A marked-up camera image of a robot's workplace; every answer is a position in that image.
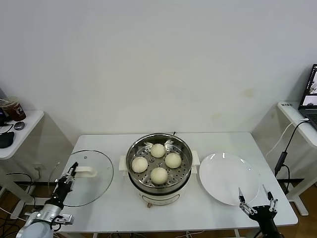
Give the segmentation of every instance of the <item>computer mouse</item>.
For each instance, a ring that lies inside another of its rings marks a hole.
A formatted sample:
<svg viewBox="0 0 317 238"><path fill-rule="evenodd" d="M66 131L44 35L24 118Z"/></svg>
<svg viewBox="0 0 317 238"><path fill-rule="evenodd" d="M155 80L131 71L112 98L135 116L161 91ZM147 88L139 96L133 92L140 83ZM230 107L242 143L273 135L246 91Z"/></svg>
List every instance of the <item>computer mouse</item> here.
<svg viewBox="0 0 317 238"><path fill-rule="evenodd" d="M14 124L15 130L22 130L25 127L25 123L23 121L19 121L16 124Z"/></svg>
<svg viewBox="0 0 317 238"><path fill-rule="evenodd" d="M13 144L14 132L6 132L0 134L0 149L4 149Z"/></svg>

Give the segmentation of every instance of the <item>white wall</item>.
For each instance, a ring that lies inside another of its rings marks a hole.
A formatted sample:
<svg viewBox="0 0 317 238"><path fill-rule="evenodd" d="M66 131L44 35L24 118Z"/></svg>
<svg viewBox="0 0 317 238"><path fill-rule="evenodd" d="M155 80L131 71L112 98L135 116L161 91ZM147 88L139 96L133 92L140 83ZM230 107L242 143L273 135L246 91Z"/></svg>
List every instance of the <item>white wall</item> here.
<svg viewBox="0 0 317 238"><path fill-rule="evenodd" d="M317 1L0 1L0 87L85 133L249 131L296 100Z"/></svg>

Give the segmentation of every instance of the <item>steamed bun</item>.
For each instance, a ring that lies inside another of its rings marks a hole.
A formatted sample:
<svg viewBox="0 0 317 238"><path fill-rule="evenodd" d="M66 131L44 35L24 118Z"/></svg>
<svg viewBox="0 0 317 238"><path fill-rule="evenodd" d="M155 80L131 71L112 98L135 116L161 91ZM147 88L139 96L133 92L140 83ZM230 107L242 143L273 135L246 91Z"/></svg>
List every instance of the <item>steamed bun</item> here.
<svg viewBox="0 0 317 238"><path fill-rule="evenodd" d="M137 157L132 161L132 170L136 173L142 173L148 168L148 161L143 157Z"/></svg>
<svg viewBox="0 0 317 238"><path fill-rule="evenodd" d="M165 147L161 144L152 145L151 155L155 158L163 157L165 155Z"/></svg>
<svg viewBox="0 0 317 238"><path fill-rule="evenodd" d="M165 157L165 164L171 169L176 169L182 163L182 159L177 153L170 153Z"/></svg>
<svg viewBox="0 0 317 238"><path fill-rule="evenodd" d="M155 184L163 184L167 181L168 173L164 168L155 168L151 172L151 181Z"/></svg>

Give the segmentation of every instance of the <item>white plate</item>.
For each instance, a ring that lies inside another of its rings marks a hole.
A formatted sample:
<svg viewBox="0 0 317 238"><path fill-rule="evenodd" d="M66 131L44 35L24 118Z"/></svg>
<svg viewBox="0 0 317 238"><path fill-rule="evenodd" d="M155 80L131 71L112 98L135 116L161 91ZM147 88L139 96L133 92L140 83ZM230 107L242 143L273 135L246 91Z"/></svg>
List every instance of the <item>white plate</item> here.
<svg viewBox="0 0 317 238"><path fill-rule="evenodd" d="M259 176L243 159L229 153L208 155L199 168L200 180L206 191L220 202L237 206L239 187L246 202L259 193Z"/></svg>

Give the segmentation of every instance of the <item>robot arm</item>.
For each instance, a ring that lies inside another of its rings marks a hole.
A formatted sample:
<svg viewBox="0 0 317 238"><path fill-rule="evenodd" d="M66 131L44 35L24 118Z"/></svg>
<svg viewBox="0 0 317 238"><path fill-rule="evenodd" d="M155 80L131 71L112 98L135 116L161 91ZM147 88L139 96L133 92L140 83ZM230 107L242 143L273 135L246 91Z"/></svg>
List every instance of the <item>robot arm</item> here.
<svg viewBox="0 0 317 238"><path fill-rule="evenodd" d="M239 207L250 219L258 222L260 230L265 238L284 238L284 236L278 232L273 220L277 214L276 205L278 200L273 198L272 193L267 191L264 185L263 188L267 194L269 205L255 207L249 206L244 199L241 189L239 188Z"/></svg>
<svg viewBox="0 0 317 238"><path fill-rule="evenodd" d="M67 173L57 181L57 187L41 211L26 213L29 216L24 227L22 227L16 238L53 238L53 232L58 231L61 225L73 224L72 215L60 214L64 208L64 200L69 192L72 191L76 168L78 163L73 164Z"/></svg>

